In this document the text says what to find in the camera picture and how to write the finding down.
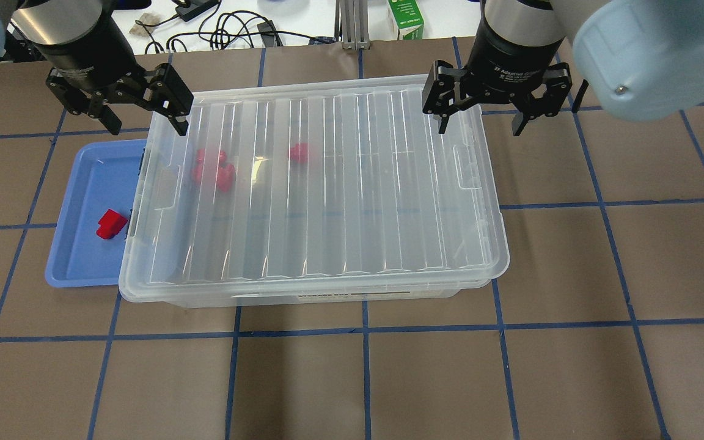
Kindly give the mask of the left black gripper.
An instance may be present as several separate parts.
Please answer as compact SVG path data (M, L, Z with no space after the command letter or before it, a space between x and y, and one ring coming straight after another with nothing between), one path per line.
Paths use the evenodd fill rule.
M193 93L168 62L151 70L141 66L121 31L89 31L47 45L45 58L53 65L46 84L71 114L100 120L118 136L122 122L110 105L134 104L165 116L179 136L187 136Z

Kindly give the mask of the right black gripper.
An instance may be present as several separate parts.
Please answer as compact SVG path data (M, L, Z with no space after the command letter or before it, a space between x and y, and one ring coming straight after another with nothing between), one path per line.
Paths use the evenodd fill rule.
M552 61L561 40L524 46L508 41L490 27L480 27L462 68L438 59L422 91L422 111L447 131L449 116L482 103L512 104L518 112L511 132L520 136L531 120L554 116L572 86L570 68Z

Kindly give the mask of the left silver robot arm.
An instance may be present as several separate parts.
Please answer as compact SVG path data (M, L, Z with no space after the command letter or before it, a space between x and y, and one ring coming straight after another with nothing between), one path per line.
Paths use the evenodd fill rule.
M132 104L185 136L193 93L167 62L153 70L139 65L112 11L109 1L0 1L0 56L12 23L51 62L46 85L70 114L116 135L121 121L110 106Z

